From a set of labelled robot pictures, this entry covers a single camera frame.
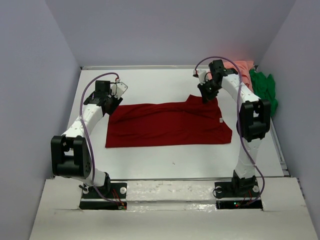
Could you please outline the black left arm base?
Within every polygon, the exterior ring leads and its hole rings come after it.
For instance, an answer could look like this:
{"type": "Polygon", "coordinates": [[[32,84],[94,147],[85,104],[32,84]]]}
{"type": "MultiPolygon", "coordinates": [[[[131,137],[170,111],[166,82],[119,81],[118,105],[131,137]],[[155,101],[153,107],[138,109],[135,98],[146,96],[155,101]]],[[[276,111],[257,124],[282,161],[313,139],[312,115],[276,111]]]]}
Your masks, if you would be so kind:
{"type": "Polygon", "coordinates": [[[111,181],[110,190],[86,184],[79,185],[82,190],[79,208],[81,210],[127,210],[128,184],[124,181],[111,181]]]}

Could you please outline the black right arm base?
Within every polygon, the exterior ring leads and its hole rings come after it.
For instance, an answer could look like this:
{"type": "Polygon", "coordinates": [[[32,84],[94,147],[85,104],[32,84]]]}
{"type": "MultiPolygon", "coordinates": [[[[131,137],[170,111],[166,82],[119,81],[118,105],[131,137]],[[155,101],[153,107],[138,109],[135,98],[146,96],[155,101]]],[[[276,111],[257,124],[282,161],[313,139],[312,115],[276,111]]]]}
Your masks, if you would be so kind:
{"type": "Polygon", "coordinates": [[[253,186],[235,191],[230,181],[218,181],[214,183],[212,195],[215,197],[217,210],[242,210],[263,209],[260,189],[257,181],[253,186]]]}

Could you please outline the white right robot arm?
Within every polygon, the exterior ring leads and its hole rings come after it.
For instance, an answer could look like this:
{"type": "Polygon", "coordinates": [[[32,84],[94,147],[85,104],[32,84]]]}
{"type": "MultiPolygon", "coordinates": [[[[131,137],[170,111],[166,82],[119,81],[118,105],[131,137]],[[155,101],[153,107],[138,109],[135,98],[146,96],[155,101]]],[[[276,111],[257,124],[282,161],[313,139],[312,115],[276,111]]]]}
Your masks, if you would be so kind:
{"type": "Polygon", "coordinates": [[[237,165],[231,181],[215,183],[214,195],[218,199],[240,198],[247,193],[254,196],[260,193],[256,173],[257,155],[262,140],[270,130],[271,104],[267,99],[255,95],[244,83],[240,68],[233,62],[231,68],[224,66],[223,57],[212,57],[209,70],[195,67],[193,76],[198,78],[197,85],[203,103],[217,97],[225,90],[236,102],[236,130],[240,138],[237,165]]]}

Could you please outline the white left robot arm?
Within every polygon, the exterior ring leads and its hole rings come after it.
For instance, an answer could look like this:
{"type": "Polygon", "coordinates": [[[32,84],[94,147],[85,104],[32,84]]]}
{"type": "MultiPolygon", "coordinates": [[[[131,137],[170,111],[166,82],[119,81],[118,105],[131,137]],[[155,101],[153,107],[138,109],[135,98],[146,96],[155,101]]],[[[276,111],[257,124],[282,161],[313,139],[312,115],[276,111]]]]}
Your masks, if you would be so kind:
{"type": "Polygon", "coordinates": [[[55,176],[79,180],[104,198],[110,194],[111,179],[108,173],[96,168],[90,135],[105,115],[115,112],[128,86],[119,80],[93,83],[90,95],[82,93],[76,120],[62,135],[52,137],[51,164],[55,176]]]}

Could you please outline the dark red t shirt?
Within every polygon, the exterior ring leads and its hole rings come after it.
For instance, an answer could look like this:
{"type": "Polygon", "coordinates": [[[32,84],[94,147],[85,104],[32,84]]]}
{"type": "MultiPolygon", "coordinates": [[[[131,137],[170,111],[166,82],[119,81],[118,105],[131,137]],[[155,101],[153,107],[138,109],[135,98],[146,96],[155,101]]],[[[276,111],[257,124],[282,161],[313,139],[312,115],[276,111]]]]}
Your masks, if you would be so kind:
{"type": "Polygon", "coordinates": [[[106,148],[224,145],[232,141],[218,100],[121,105],[109,117],[106,148]]]}

